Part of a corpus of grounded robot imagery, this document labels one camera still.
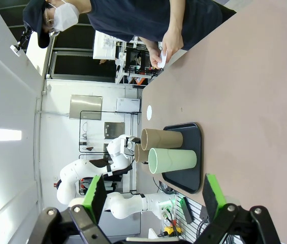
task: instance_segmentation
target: black tray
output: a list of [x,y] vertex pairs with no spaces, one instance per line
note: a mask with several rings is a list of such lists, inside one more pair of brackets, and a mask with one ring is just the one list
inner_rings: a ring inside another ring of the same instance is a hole
[[166,126],[165,131],[179,131],[183,135],[183,145],[180,148],[193,150],[197,156],[196,166],[192,169],[182,169],[162,173],[165,181],[181,188],[188,193],[199,190],[202,181],[202,133],[196,123],[185,123],[175,126]]

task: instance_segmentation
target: black cap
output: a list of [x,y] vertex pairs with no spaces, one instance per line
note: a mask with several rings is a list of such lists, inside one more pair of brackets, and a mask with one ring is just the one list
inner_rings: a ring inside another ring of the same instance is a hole
[[38,34],[38,45],[46,48],[50,44],[50,36],[42,29],[45,0],[30,0],[23,10],[23,22]]

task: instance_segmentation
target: navy t-shirt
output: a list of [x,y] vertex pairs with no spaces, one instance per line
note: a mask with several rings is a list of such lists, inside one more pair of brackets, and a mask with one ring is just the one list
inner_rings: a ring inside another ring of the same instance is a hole
[[[169,0],[90,0],[88,17],[100,32],[129,42],[133,36],[161,42],[170,20]],[[222,22],[212,0],[186,0],[182,36],[189,50]]]

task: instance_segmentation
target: face mask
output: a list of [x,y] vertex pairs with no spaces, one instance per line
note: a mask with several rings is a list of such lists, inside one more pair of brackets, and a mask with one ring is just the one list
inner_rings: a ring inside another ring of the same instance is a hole
[[64,4],[59,7],[55,7],[50,4],[55,8],[53,28],[61,32],[77,24],[80,14],[76,6],[66,3],[65,1],[63,2]]

